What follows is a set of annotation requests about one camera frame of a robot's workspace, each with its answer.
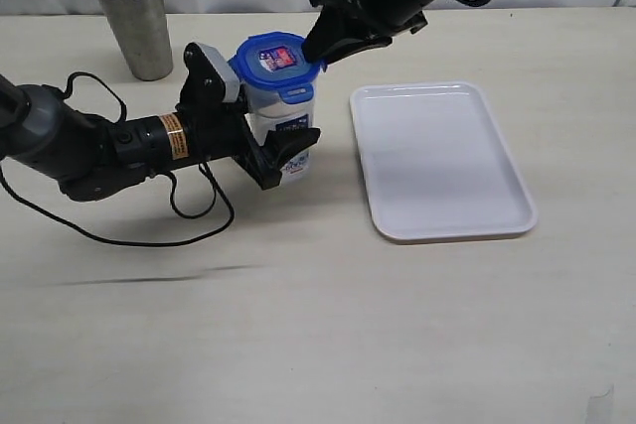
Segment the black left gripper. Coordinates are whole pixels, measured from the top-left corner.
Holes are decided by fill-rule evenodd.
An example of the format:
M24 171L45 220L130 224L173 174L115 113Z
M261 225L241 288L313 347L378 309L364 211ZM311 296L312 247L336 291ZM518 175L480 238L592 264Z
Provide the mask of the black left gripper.
M311 127L268 131L261 147L246 121L248 107L241 80L236 102L214 101L189 71L192 43L187 44L183 53L188 73L177 103L177 111L187 123L191 152L204 161L231 158L261 189L277 187L282 173L276 166L284 166L316 144L321 130Z

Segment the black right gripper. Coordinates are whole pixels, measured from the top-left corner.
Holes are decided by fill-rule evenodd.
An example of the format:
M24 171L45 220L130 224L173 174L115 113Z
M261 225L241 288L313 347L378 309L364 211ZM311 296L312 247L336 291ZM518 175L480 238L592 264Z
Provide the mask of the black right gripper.
M390 46L392 37L427 25L427 0L309 0L320 15L302 44L321 69L353 55Z

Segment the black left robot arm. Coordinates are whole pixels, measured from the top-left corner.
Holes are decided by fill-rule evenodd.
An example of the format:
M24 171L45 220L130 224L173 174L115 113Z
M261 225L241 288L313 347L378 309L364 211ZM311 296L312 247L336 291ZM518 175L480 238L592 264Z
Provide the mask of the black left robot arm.
M281 182L280 149L259 145L240 81L220 52L191 42L174 111L115 121L67 103L68 85L1 80L1 155L53 180L76 202L100 201L148 178L231 158L264 190Z

